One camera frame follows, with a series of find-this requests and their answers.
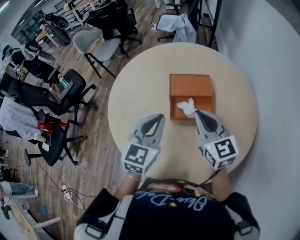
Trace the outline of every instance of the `round table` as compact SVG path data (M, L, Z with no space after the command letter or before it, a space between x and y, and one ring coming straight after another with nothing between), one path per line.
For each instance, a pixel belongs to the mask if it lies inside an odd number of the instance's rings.
M212 168L198 149L200 137L194 120L171 121L169 74L210 75L215 113L235 136L239 156L234 169L249 152L257 129L254 93L239 69L219 52L190 43L169 43L134 57L119 73L108 101L108 121L122 151L136 122L148 115L165 115L161 154L146 173L153 178L179 178L201 183Z

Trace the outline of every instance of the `gray chair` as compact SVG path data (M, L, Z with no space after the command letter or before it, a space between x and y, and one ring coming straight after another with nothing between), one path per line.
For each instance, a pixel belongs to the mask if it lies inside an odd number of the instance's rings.
M99 78L102 78L100 76L100 73L97 71L97 69L94 66L94 62L91 60L91 58L97 62L101 67L103 67L111 76L116 78L116 76L107 69L103 65L103 62L108 61L109 59L112 58L118 47L121 49L121 52L124 53L127 57L127 53L123 49L121 45L121 40L119 38L113 38L104 41L103 43L100 44L99 47L94 51L94 53L91 52L86 52L86 49L88 46L93 42L95 39L101 37L103 35L101 30L96 30L96 31L80 31L75 34L73 37L73 44L77 51L84 55L85 58L89 61L90 65L94 69L94 71L97 73Z

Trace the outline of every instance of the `orange box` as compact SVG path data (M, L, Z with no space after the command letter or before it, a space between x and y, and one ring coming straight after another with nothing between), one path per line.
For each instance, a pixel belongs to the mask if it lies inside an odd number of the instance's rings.
M214 113L214 91L209 75L170 74L170 119L191 120L177 107L194 100L195 108Z

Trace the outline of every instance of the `black and white marker cube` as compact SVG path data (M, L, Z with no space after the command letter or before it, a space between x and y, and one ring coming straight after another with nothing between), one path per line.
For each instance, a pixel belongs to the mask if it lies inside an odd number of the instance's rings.
M122 152L121 163L129 172L144 175L155 162L159 150L126 142Z
M238 145L233 135L204 145L203 156L214 170L233 164L238 154Z

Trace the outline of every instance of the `power strip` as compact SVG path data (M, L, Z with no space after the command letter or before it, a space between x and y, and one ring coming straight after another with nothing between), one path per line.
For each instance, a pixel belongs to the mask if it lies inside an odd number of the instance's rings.
M64 196L64 199L66 199L67 201L71 201L72 200L72 197L71 197L71 194L69 193L70 191L68 190L68 188L66 187L66 185L62 185L62 190L65 194Z

